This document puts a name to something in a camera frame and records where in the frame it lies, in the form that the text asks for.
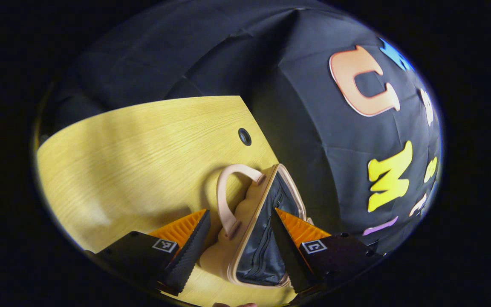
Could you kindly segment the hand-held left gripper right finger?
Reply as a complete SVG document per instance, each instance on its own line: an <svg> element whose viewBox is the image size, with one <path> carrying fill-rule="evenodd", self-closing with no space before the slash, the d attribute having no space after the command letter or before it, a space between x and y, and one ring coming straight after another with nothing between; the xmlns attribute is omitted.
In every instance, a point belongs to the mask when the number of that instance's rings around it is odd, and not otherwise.
<svg viewBox="0 0 491 307"><path fill-rule="evenodd" d="M298 295L339 288L384 259L348 233L331 235L280 209L273 209L271 227Z"/></svg>

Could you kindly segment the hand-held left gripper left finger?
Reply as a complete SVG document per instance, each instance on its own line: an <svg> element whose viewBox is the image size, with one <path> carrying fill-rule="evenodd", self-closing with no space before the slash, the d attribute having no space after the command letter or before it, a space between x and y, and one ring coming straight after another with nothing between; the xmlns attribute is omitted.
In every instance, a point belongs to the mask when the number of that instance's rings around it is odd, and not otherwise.
<svg viewBox="0 0 491 307"><path fill-rule="evenodd" d="M105 249L86 254L136 287L177 296L202 253L210 226L210 212L203 209L149 234L131 231Z"/></svg>

